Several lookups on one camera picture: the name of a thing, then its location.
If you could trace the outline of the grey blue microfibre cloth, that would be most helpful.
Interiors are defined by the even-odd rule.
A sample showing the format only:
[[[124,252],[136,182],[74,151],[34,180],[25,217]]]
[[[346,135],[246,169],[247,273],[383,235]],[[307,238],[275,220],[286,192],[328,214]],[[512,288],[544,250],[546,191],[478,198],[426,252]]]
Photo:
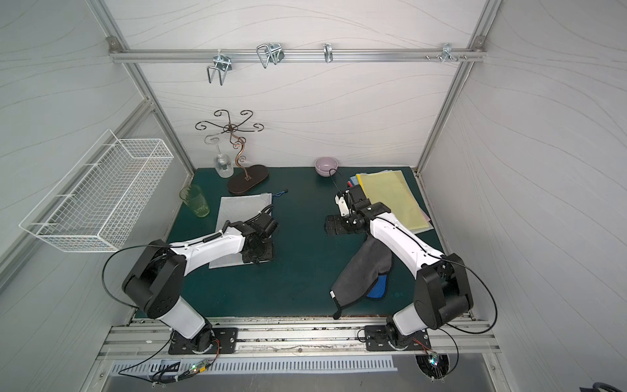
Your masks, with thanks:
[[[331,286],[330,296],[336,305],[333,318],[341,318],[342,310],[362,300],[379,277],[387,275],[392,268],[392,251],[382,241],[368,235]]]

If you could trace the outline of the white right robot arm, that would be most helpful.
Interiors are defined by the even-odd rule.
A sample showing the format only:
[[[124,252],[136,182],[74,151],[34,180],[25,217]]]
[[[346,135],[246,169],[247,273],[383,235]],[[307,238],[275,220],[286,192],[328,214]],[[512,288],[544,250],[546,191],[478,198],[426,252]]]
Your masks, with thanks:
[[[326,232],[367,235],[331,286],[335,319],[369,294],[380,277],[391,271],[395,257],[411,273],[415,286],[411,304],[396,312],[386,325],[390,342],[424,329],[441,328],[473,308],[467,269],[457,254],[445,255],[419,239],[389,207],[372,203],[361,186],[337,193],[335,202],[340,212],[327,218]]]

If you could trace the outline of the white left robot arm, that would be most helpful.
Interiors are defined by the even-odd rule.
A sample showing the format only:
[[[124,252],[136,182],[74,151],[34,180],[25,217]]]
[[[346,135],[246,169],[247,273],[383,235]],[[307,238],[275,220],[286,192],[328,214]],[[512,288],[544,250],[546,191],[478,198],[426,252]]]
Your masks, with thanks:
[[[212,339],[212,325],[181,296],[185,277],[224,256],[240,255],[244,264],[259,265],[274,258],[273,233],[278,222],[273,205],[244,221],[227,221],[222,229],[186,242],[155,240],[122,283],[122,291],[148,315],[168,325],[184,339]]]

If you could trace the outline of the lilac ceramic bowl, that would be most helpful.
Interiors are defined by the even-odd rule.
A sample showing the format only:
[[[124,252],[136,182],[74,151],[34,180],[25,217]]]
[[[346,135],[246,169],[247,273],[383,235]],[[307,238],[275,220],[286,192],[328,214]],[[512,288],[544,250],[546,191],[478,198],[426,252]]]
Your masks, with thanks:
[[[314,169],[322,177],[334,176],[339,168],[338,161],[333,157],[320,157],[314,163]]]

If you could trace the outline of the dark oval stand base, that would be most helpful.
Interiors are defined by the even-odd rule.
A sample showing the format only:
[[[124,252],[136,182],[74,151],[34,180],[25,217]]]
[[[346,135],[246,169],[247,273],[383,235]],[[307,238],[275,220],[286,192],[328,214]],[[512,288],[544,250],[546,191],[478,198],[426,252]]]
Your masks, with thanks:
[[[230,137],[230,144],[235,150],[238,150],[234,162],[241,172],[229,179],[227,183],[227,190],[230,194],[242,196],[248,191],[254,189],[256,186],[259,186],[262,182],[266,181],[269,177],[269,169],[261,164],[254,164],[248,167],[243,165],[243,161],[245,159],[243,153],[246,149],[247,140],[246,137],[240,136],[240,133],[262,132],[265,129],[265,126],[262,123],[256,122],[251,125],[251,129],[244,127],[244,124],[247,123],[254,115],[254,112],[250,109],[244,109],[239,113],[243,116],[243,120],[238,123],[232,120],[230,111],[227,109],[216,110],[213,115],[218,118],[223,114],[227,117],[227,123],[225,125],[220,125],[208,120],[202,120],[197,122],[194,125],[194,128],[197,131],[204,132],[208,129],[208,126],[211,125],[213,127],[217,127],[220,132],[215,135],[211,135],[210,138],[218,137],[222,134],[226,134]]]

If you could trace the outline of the green plastic cup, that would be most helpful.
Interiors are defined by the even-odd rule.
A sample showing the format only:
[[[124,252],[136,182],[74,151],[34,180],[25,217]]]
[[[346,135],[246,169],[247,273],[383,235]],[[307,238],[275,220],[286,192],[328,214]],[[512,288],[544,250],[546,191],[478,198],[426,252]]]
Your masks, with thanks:
[[[204,218],[209,215],[210,208],[205,194],[199,186],[190,184],[181,189],[179,196],[196,217]]]

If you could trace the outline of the hanging wine glass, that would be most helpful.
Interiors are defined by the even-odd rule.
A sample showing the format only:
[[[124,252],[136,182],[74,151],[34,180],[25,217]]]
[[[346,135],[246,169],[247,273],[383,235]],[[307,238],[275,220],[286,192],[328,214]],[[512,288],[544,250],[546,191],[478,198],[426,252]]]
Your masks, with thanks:
[[[233,176],[234,169],[230,156],[223,154],[220,149],[220,138],[217,136],[207,136],[204,140],[206,145],[212,145],[216,148],[216,156],[214,157],[214,167],[217,174],[221,178],[230,178]]]

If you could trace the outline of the metal hook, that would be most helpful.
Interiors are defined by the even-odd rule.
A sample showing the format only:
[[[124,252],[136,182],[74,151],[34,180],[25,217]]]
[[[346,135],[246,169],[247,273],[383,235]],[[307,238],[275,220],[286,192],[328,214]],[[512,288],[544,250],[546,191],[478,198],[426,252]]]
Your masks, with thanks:
[[[327,64],[333,62],[333,50],[330,43],[323,44],[323,56]]]
[[[267,69],[270,64],[279,64],[285,57],[282,45],[276,42],[268,42],[259,45],[256,48],[256,54],[264,69]]]
[[[209,83],[213,83],[217,79],[220,86],[223,86],[230,70],[232,70],[232,60],[219,54],[213,57],[213,63],[207,67],[207,80]]]
[[[462,54],[455,54],[453,52],[453,48],[451,46],[450,43],[445,44],[441,51],[435,55],[425,55],[425,59],[427,61],[438,61],[440,63],[446,63],[446,62],[467,62],[467,60],[469,59],[467,57],[467,55],[465,55],[464,53]]]

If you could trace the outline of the white vent strip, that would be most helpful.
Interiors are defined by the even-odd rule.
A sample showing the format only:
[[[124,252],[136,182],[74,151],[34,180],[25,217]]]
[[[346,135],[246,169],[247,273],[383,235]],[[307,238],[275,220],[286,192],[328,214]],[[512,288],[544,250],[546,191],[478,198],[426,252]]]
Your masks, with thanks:
[[[164,371],[167,377],[180,375],[191,369],[196,359],[151,359],[135,366],[132,361],[116,361],[109,370],[119,374],[148,377]],[[390,355],[318,356],[318,357],[220,357],[204,376],[248,374],[349,374],[367,372],[396,372],[398,368]]]

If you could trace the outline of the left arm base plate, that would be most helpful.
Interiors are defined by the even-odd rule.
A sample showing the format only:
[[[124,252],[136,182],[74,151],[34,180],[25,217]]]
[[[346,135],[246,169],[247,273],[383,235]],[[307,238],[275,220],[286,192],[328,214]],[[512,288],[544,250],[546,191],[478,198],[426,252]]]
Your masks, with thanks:
[[[172,335],[168,354],[233,354],[238,340],[238,328],[204,328],[193,339],[187,339],[178,332]]]

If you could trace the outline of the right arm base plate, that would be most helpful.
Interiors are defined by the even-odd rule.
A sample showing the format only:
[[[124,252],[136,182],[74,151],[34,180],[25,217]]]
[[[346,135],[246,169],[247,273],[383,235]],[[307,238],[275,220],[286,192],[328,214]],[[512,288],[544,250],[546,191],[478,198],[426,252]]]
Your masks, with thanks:
[[[367,352],[429,352],[432,350],[426,330],[419,330],[404,336],[391,325],[367,325],[363,334],[358,333],[359,341],[365,345]]]

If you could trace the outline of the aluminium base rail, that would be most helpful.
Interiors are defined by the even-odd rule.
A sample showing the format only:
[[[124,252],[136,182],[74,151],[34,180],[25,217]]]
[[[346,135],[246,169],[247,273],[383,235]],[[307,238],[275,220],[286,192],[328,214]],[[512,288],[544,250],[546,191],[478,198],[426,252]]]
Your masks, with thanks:
[[[277,318],[211,318],[219,328],[237,328],[233,356],[315,356],[365,354],[358,332],[367,325],[385,325],[382,317],[347,316]],[[427,332],[431,346],[439,353],[501,353],[495,333],[468,334],[444,326]],[[97,354],[98,359],[143,359],[162,347],[170,336],[164,324],[135,318],[127,326],[112,327]]]

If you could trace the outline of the aluminium top cross rail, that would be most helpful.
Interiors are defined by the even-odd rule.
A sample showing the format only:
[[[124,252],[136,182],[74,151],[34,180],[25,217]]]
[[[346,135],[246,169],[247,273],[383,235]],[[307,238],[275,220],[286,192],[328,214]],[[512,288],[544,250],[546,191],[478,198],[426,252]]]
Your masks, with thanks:
[[[425,55],[435,55],[442,47],[435,49],[339,49],[333,47],[333,62],[331,63],[402,63],[402,62],[436,62],[427,61]],[[323,48],[314,49],[283,49],[284,64],[326,64]],[[482,61],[487,57],[486,52],[467,51],[454,48],[455,54],[464,53],[469,58],[467,62]],[[256,49],[210,49],[210,50],[128,50],[111,53],[113,62],[157,64],[157,63],[204,63],[210,64],[213,57],[222,54],[229,57],[235,64],[260,63]]]

